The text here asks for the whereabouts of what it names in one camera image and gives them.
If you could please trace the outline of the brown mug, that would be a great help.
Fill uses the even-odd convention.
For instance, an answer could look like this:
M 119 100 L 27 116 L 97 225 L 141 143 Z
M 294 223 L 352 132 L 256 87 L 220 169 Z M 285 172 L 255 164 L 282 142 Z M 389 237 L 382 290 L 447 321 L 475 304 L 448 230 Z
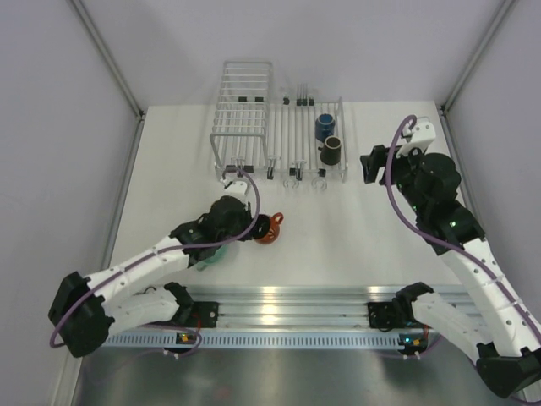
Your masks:
M 319 147 L 320 160 L 328 166 L 335 166 L 341 161 L 342 141 L 334 136 L 328 136 Z

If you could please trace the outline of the dark blue mug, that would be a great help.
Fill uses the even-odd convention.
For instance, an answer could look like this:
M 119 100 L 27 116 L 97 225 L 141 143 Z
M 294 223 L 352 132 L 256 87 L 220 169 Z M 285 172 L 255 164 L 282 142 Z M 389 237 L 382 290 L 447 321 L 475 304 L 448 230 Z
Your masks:
M 333 115 L 322 113 L 314 123 L 314 136 L 317 141 L 324 143 L 325 140 L 334 134 L 336 121 Z

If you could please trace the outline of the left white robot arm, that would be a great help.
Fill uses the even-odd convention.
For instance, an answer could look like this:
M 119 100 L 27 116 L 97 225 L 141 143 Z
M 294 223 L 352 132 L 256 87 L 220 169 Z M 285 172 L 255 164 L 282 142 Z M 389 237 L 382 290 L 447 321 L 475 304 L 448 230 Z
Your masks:
M 271 219 L 250 204 L 224 195 L 197 219 L 174 228 L 149 249 L 105 270 L 68 274 L 48 312 L 54 326 L 50 345 L 85 357 L 113 335 L 152 323 L 186 326 L 194 300 L 168 278 L 211 258 L 236 241 L 262 239 Z M 166 283 L 158 288 L 156 282 Z

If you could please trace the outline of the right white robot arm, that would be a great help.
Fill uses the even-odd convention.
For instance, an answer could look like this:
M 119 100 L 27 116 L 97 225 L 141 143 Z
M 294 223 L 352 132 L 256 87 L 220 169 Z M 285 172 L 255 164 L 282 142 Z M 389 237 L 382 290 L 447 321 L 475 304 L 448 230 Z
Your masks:
M 473 321 L 425 283 L 402 288 L 393 299 L 405 326 L 434 328 L 473 364 L 485 386 L 508 398 L 540 385 L 540 324 L 519 298 L 492 254 L 476 217 L 457 199 L 461 176 L 452 159 L 414 148 L 406 156 L 377 145 L 361 156 L 363 180 L 379 182 L 390 203 L 398 191 L 412 208 L 411 231 L 456 275 L 481 315 Z

